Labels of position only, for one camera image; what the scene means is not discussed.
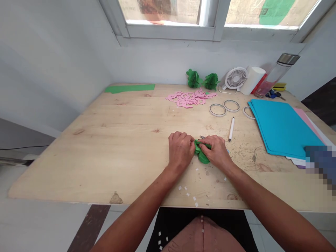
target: keys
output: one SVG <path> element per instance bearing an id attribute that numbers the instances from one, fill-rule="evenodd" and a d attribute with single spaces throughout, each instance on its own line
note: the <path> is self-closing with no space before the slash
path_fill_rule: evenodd
<path id="1" fill-rule="evenodd" d="M 283 98 L 283 97 L 281 96 L 281 94 L 280 94 L 279 92 L 275 92 L 274 94 L 275 94 L 277 97 L 281 98 L 282 100 L 286 100 L 285 98 Z"/>

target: small white fan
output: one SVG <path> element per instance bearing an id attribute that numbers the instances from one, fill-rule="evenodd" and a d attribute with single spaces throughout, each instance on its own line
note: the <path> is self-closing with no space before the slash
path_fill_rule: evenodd
<path id="1" fill-rule="evenodd" d="M 239 88 L 244 84 L 246 81 L 248 72 L 243 67 L 236 67 L 232 68 L 229 72 L 225 75 L 225 84 L 222 86 L 222 89 L 237 89 L 239 91 Z"/>

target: tape roll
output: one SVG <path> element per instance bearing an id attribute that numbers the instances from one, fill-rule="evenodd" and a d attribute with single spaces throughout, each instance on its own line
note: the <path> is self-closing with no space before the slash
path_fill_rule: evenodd
<path id="1" fill-rule="evenodd" d="M 232 102 L 232 103 L 236 104 L 238 106 L 238 108 L 236 110 L 229 109 L 225 106 L 226 102 Z M 240 109 L 240 106 L 239 106 L 238 102 L 236 102 L 234 100 L 226 100 L 225 102 L 223 102 L 223 106 L 226 108 L 227 111 L 230 111 L 230 112 L 238 112 L 239 109 Z"/>
<path id="2" fill-rule="evenodd" d="M 250 107 L 250 106 L 246 106 L 245 108 L 243 108 L 243 114 L 244 114 L 247 118 L 252 119 L 252 120 L 255 120 L 255 119 L 256 119 L 255 117 L 249 116 L 249 115 L 246 114 L 246 112 L 245 112 L 245 109 L 247 109 L 247 108 L 249 108 L 249 107 Z"/>
<path id="3" fill-rule="evenodd" d="M 211 107 L 212 107 L 212 106 L 219 106 L 219 107 L 221 107 L 222 109 L 224 109 L 224 114 L 215 114 L 214 112 L 211 111 Z M 226 108 L 225 108 L 223 105 L 220 105 L 220 104 L 218 104 L 218 103 L 214 103 L 214 104 L 210 105 L 210 107 L 209 107 L 209 112 L 210 112 L 213 116 L 222 117 L 222 116 L 225 116 L 225 114 L 226 114 Z"/>

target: black shorts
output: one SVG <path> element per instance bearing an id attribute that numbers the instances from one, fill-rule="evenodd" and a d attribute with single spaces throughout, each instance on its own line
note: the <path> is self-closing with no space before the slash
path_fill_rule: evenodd
<path id="1" fill-rule="evenodd" d="M 169 207 L 159 208 L 147 252 L 160 251 L 159 240 L 161 240 L 162 247 L 166 246 L 183 228 L 200 215 L 209 217 L 218 226 L 229 231 L 246 252 L 258 252 L 243 210 Z"/>

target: glass bottle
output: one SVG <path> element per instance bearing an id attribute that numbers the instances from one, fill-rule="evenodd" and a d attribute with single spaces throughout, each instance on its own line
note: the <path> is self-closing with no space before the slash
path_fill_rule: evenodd
<path id="1" fill-rule="evenodd" d="M 263 83 L 254 92 L 254 96 L 263 98 L 299 58 L 299 55 L 283 53 L 272 70 L 267 73 Z"/>

